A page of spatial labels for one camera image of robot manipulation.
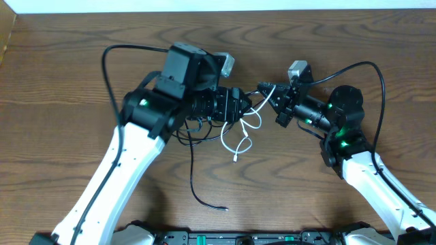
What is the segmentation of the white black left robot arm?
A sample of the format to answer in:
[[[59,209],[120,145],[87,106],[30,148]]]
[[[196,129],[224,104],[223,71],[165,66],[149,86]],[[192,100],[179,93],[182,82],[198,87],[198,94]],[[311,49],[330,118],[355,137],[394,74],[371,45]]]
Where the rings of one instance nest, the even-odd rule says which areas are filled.
[[[116,128],[108,150],[69,214],[32,244],[152,244],[139,225],[115,229],[146,169],[186,120],[239,120],[251,101],[239,88],[219,85],[234,58],[177,42],[166,50],[163,69],[150,72],[114,110]]]

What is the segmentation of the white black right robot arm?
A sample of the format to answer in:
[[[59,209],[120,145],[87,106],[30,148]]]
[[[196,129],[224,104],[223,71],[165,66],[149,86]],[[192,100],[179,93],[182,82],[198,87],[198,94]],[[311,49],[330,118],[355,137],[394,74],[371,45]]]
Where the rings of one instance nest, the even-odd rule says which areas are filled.
[[[277,113],[282,127],[295,118],[323,132],[321,156],[340,179],[354,187],[387,226],[392,239],[366,224],[357,224],[331,238],[332,244],[434,244],[435,211],[395,178],[376,152],[379,134],[369,143],[362,130],[363,95],[350,85],[336,87],[328,101],[309,95],[317,85],[311,66],[295,61],[287,84],[261,82],[258,90]]]

